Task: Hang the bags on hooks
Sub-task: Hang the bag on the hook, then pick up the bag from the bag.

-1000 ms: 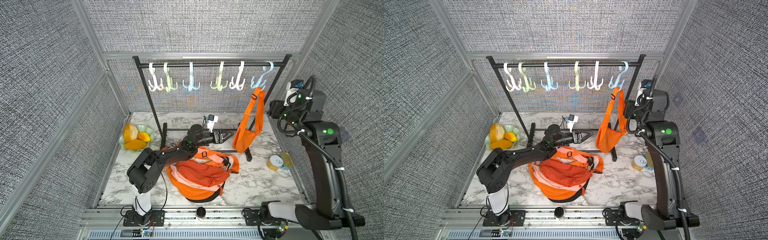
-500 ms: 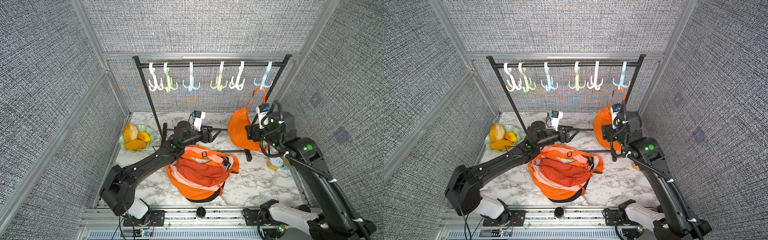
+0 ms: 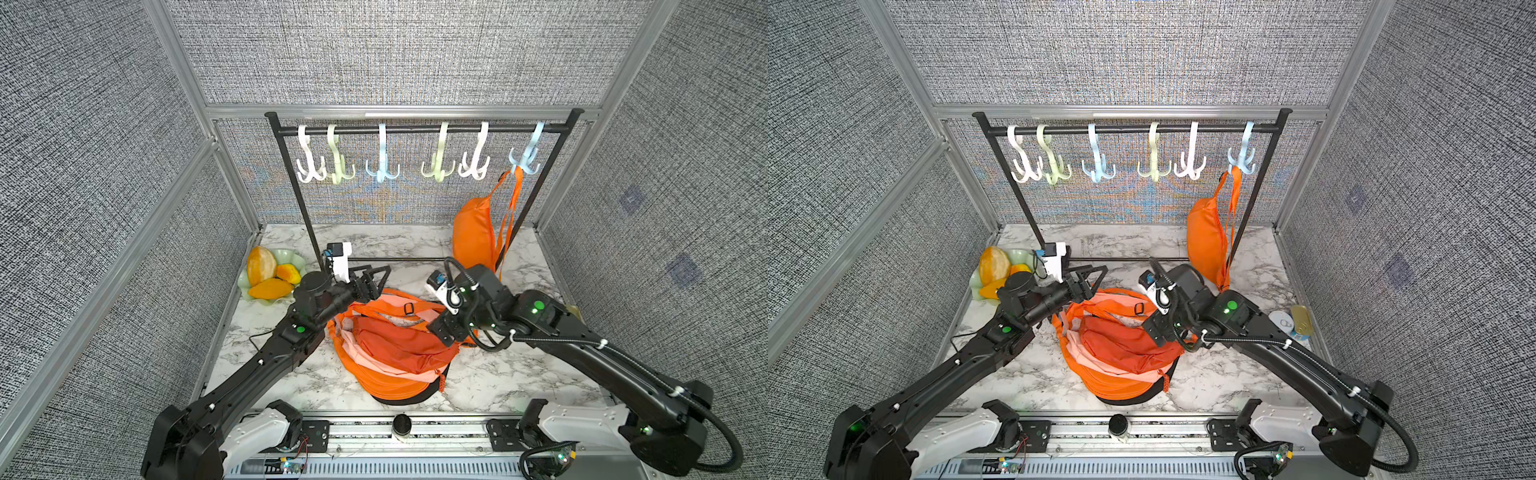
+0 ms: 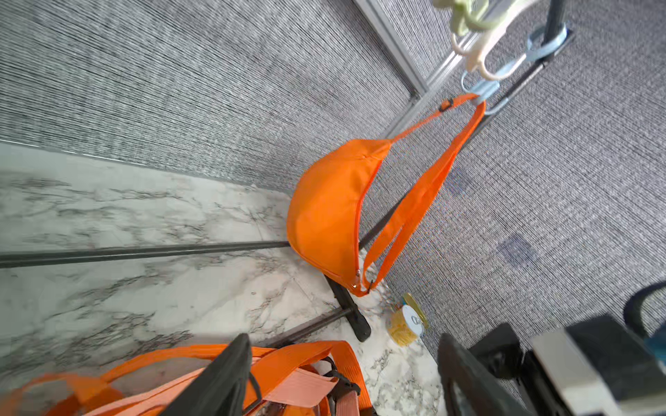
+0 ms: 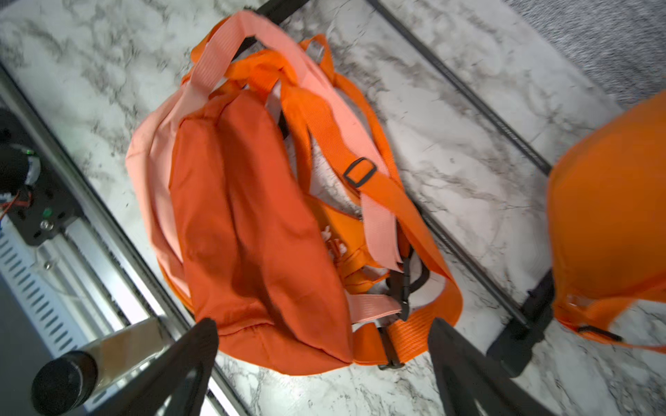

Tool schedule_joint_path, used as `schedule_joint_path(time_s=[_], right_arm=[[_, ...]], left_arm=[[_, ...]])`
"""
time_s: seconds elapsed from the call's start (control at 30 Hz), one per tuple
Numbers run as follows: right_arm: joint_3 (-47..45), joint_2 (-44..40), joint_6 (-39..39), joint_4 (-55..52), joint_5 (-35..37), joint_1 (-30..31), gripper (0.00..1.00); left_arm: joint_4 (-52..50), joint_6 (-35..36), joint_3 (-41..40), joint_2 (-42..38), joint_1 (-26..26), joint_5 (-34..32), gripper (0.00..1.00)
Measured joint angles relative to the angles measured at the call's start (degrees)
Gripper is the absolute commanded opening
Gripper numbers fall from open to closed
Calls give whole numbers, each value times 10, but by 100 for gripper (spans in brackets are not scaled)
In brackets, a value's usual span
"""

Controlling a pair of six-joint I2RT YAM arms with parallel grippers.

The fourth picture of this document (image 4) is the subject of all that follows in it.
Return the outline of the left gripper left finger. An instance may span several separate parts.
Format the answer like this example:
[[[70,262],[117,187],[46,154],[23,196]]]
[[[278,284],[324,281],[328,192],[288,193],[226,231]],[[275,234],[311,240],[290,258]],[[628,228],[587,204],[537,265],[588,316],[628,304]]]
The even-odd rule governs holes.
[[[252,358],[248,334],[237,336],[161,415],[243,415]]]

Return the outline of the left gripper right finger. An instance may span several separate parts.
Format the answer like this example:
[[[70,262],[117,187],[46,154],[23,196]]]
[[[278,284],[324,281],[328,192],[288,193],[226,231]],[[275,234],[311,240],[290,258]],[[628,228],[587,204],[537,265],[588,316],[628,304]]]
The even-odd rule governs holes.
[[[530,415],[454,336],[442,333],[437,353],[447,415]]]

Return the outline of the pink waist bag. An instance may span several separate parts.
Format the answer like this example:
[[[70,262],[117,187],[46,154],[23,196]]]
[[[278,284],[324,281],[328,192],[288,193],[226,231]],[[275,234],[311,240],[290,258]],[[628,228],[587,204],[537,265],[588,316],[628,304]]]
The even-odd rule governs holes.
[[[180,378],[140,395],[107,404],[87,415],[158,415],[203,372],[197,369]],[[287,405],[289,409],[309,410],[333,392],[336,381],[307,370],[297,369],[265,397],[265,401]],[[344,393],[336,404],[336,415],[360,415],[359,397],[355,391]]]

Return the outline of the bright orange waist bag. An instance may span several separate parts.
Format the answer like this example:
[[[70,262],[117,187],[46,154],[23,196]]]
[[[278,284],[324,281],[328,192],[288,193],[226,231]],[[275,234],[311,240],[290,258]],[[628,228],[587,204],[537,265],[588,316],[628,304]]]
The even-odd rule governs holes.
[[[416,126],[386,140],[350,140],[315,162],[291,199],[286,229],[291,248],[326,277],[355,296],[366,296],[391,267],[438,196],[463,145],[486,112],[477,104],[465,128],[435,161],[381,226],[365,257],[359,226],[364,199],[393,145]]]

